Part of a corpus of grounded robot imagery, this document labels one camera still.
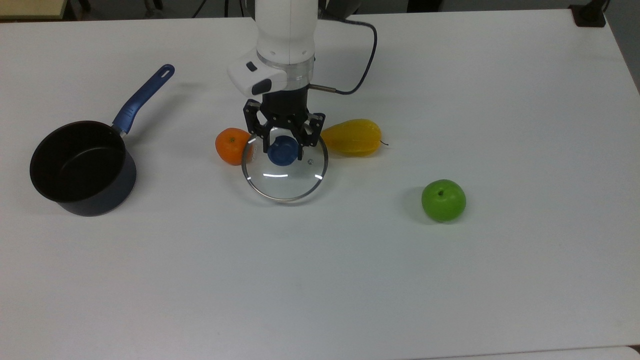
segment black cable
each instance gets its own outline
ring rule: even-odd
[[[204,6],[204,3],[206,3],[207,0],[202,0],[202,3],[200,4],[200,7],[198,7],[198,10],[196,10],[196,13],[193,14],[193,16],[191,17],[192,19],[195,18],[196,16],[198,16],[198,13],[200,12],[200,9],[202,9],[202,7]]]
[[[366,27],[368,27],[369,29],[371,29],[373,31],[373,47],[371,48],[371,56],[369,57],[369,62],[367,63],[367,67],[365,68],[364,73],[362,74],[362,77],[360,78],[360,82],[358,82],[358,84],[356,85],[356,87],[353,88],[353,90],[351,90],[351,91],[341,91],[341,90],[337,90],[335,88],[330,88],[330,87],[327,87],[327,86],[309,84],[309,88],[311,88],[311,89],[322,90],[322,91],[327,91],[327,92],[335,92],[336,94],[341,94],[341,95],[351,95],[351,94],[353,94],[354,92],[356,92],[360,88],[360,85],[362,85],[362,83],[364,82],[364,79],[367,77],[367,73],[369,73],[369,68],[371,67],[371,63],[373,62],[373,56],[376,54],[376,47],[378,46],[378,31],[376,30],[375,26],[369,24],[368,22],[341,19],[341,18],[339,18],[337,16],[333,16],[333,15],[327,13],[322,8],[319,8],[319,9],[320,9],[320,12],[323,13],[325,16],[327,16],[327,18],[329,18],[330,20],[343,22],[345,24],[366,26]]]

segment blue handle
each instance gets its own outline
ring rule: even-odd
[[[133,96],[127,100],[122,106],[116,119],[113,121],[113,125],[125,133],[129,133],[131,130],[131,124],[133,124],[133,118],[136,117],[138,110],[151,99],[151,97],[158,91],[164,83],[173,76],[175,67],[170,64],[163,65],[147,82]]]

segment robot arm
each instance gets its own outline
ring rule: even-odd
[[[258,41],[227,68],[247,97],[307,86],[313,76],[317,0],[256,0]]]
[[[360,0],[320,2],[323,8],[337,4],[352,8],[360,4]],[[263,139],[264,152],[268,152],[271,146],[271,130],[279,127],[291,131],[298,144],[298,159],[301,160],[305,146],[317,145],[325,118],[322,113],[309,113],[307,110],[309,88],[351,94],[362,84],[371,65],[375,41],[367,69],[354,90],[340,92],[325,86],[310,85],[315,61],[314,32],[317,18],[318,0],[255,0],[257,45],[227,68],[229,77],[245,96],[262,96],[262,103],[247,100],[244,117],[249,132]],[[258,120],[258,112],[265,116],[264,124]]]

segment black saucepan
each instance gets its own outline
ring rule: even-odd
[[[31,158],[33,186],[67,211],[86,217],[120,205],[136,182],[136,164],[122,137],[138,110],[173,75],[162,66],[125,104],[109,126],[96,121],[67,124],[44,138]]]

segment green apple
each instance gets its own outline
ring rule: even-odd
[[[433,220],[451,221],[465,210],[467,197],[462,188],[451,180],[437,180],[422,191],[422,208]]]

